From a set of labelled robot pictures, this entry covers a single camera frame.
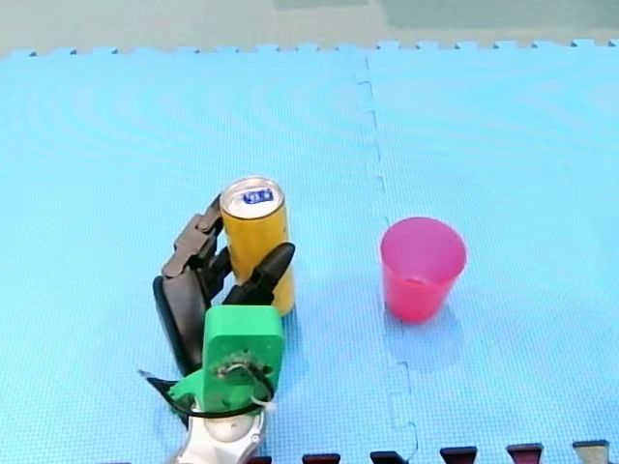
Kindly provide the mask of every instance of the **plastic cup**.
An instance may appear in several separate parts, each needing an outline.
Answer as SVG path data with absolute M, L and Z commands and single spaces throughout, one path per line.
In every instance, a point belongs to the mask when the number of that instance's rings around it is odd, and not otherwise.
M 438 312 L 466 265 L 466 246 L 449 225 L 410 217 L 392 225 L 380 244 L 386 307 L 404 322 Z

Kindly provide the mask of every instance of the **can top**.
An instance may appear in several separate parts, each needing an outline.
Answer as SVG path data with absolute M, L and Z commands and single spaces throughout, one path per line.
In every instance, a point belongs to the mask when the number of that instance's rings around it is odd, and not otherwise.
M 221 208 L 239 219 L 265 218 L 283 203 L 283 191 L 263 177 L 246 177 L 227 187 L 220 197 Z

